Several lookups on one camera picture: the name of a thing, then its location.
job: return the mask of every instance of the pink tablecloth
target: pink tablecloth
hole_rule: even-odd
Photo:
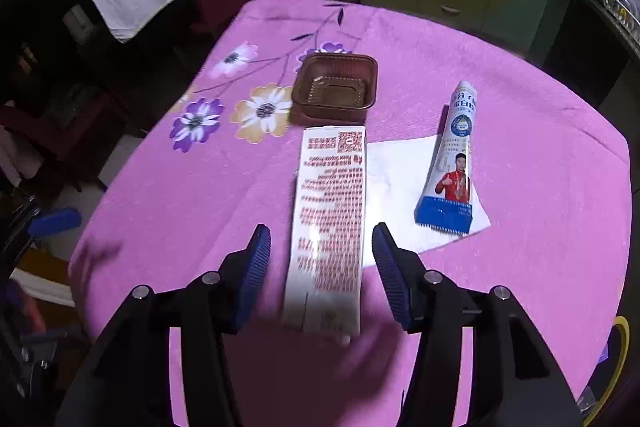
[[[242,9],[187,102],[165,115],[113,182],[74,252],[73,290],[90,332],[100,333],[133,286],[181,287],[218,268],[265,223],[273,246],[260,299],[252,321],[225,341],[244,424],[396,424],[418,336],[393,322],[375,267],[364,270],[362,335],[350,347],[278,323],[302,129],[286,127],[290,89],[277,85],[292,86],[312,49],[378,61],[370,142],[432,135],[458,81],[478,89],[473,176],[492,226],[422,258],[462,287],[511,288],[578,396],[625,276],[625,139],[524,60],[462,32],[364,6],[257,0]],[[175,422],[187,425],[177,343],[170,364]],[[469,375],[465,363],[458,424]]]

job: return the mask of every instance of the rectangular package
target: rectangular package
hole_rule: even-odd
[[[360,333],[366,137],[363,126],[302,136],[283,322],[316,333]]]
[[[438,155],[415,209],[415,222],[468,233],[472,220],[471,133],[478,93],[466,80],[451,95]]]

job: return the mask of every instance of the silver bolt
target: silver bolt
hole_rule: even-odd
[[[494,288],[494,295],[498,299],[506,301],[509,297],[511,297],[511,292],[509,291],[508,288],[505,288],[504,286],[496,286]]]
[[[442,273],[436,270],[428,270],[424,273],[424,280],[431,284],[440,284],[442,282]]]
[[[141,284],[140,286],[136,286],[133,288],[131,295],[134,299],[144,299],[147,295],[149,295],[149,286],[145,286]]]
[[[222,279],[222,277],[220,277],[218,272],[206,272],[206,274],[202,276],[202,282],[205,284],[218,284],[220,279]]]

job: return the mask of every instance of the cabinet handle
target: cabinet handle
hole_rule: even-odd
[[[452,8],[452,7],[450,7],[450,6],[446,6],[446,5],[444,5],[444,4],[441,4],[441,5],[440,5],[440,9],[441,9],[443,12],[449,13],[449,14],[451,14],[451,15],[458,15],[458,14],[462,13],[462,10],[457,10],[457,9]]]

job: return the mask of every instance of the square container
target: square container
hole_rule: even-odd
[[[319,120],[362,123],[376,103],[378,63],[368,55],[316,53],[298,72],[291,99],[294,110]]]

